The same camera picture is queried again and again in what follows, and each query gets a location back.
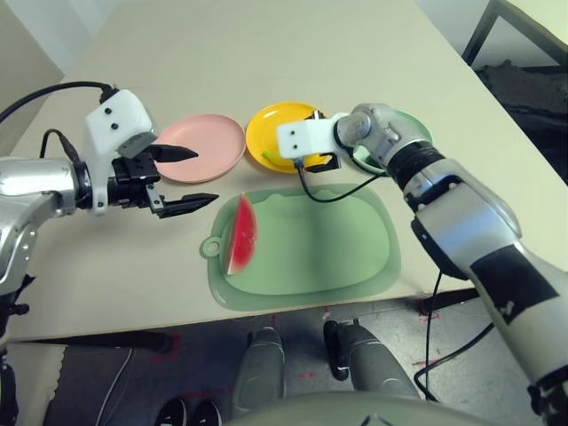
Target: floor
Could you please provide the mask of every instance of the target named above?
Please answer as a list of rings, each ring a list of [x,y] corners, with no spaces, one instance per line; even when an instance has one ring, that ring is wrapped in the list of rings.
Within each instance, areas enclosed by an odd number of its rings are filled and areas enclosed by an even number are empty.
[[[103,419],[112,412],[108,425],[153,425],[161,405],[177,395],[183,395],[191,406],[213,398],[227,419],[247,334],[267,325],[275,326],[284,343],[289,396],[351,390],[350,381],[337,382],[327,370],[321,329],[327,319],[354,317],[388,345],[409,375],[424,365],[426,318],[415,310],[415,300],[345,304],[172,327],[164,331],[174,335],[174,351],[167,355],[136,351]],[[433,318],[433,359],[463,345],[489,323],[479,300],[445,308]],[[59,387],[44,424],[94,424],[127,353],[127,349],[67,348]],[[527,385],[495,331],[430,376],[430,388],[448,406],[500,424],[541,424],[531,411]]]

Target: red tape mark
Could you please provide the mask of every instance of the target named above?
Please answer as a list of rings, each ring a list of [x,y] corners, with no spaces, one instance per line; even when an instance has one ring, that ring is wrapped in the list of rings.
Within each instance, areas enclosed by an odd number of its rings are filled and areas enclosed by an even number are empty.
[[[438,359],[429,359],[429,360],[428,360],[428,363],[429,363],[429,364],[432,364],[432,363],[438,361]],[[451,361],[455,361],[456,359],[458,359],[458,357],[454,357],[454,358],[452,358],[452,359],[450,359],[450,360],[451,360]],[[413,366],[413,367],[426,367],[426,360],[413,362],[413,363],[412,363],[412,366]]]
[[[199,392],[186,392],[183,394],[186,398],[205,398],[214,395],[221,395],[224,393],[233,393],[232,388],[214,389],[214,390],[202,390]]]
[[[432,313],[432,319],[433,320],[439,320],[440,319],[440,312]],[[418,313],[418,320],[421,321],[421,322],[427,322],[428,321],[428,315],[422,315],[421,313]]]
[[[157,353],[152,357],[152,361],[172,361],[176,359],[179,355],[179,342],[181,341],[181,335],[174,334],[171,335],[174,341],[171,345],[171,351],[164,353],[163,355]]]
[[[311,379],[311,378],[317,377],[317,376],[318,376],[318,373],[313,371],[311,373],[303,373],[302,375],[300,375],[300,378],[301,379]]]

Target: beige table surface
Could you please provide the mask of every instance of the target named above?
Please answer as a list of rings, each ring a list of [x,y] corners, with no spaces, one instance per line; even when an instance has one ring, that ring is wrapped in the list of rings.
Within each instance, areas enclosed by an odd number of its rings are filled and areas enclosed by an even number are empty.
[[[162,127],[191,114],[219,113],[243,126],[260,108],[301,100],[325,112],[360,102],[389,103],[419,117],[446,156],[500,194],[517,213],[525,243],[568,269],[568,191],[525,134],[411,0],[168,1],[124,5],[113,13],[67,80],[130,88]],[[93,90],[52,96],[14,154],[36,156],[55,127],[82,144]],[[60,154],[52,143],[50,154]],[[310,176],[313,184],[359,183],[349,164]],[[40,230],[13,339],[123,331],[249,315],[229,311],[209,292],[198,247],[218,209],[235,194],[298,186],[245,155],[203,185],[161,183],[169,199],[218,193],[191,215],[159,220],[149,211],[79,212]],[[370,186],[389,210],[402,273],[385,299],[431,291],[437,268],[411,232],[412,213],[389,179]],[[442,290],[468,282],[443,279]]]
[[[568,44],[567,0],[507,0]]]

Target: watermelon slice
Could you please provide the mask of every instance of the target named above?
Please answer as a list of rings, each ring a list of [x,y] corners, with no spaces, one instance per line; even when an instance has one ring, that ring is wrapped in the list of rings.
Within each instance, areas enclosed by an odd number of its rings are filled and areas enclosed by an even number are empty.
[[[242,271],[255,254],[256,217],[252,203],[245,194],[234,215],[233,234],[227,250],[227,275]]]

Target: wall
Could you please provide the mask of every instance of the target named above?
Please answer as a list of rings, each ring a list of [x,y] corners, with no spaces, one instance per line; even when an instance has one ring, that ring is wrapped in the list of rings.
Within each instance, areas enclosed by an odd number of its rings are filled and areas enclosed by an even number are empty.
[[[122,0],[6,0],[63,73],[69,71]]]
[[[66,73],[92,37],[97,34],[115,6],[134,1],[138,0],[7,0],[7,3],[51,60]],[[460,54],[488,2],[488,0],[414,1]],[[404,28],[404,22],[401,22],[401,28]],[[474,67],[499,65],[505,59],[511,59],[519,66],[554,65],[554,61],[545,53],[507,22],[499,19],[473,65]]]
[[[0,110],[63,77],[4,0],[0,0],[0,63]],[[0,125],[0,156],[12,151],[41,105],[41,101],[32,102]]]

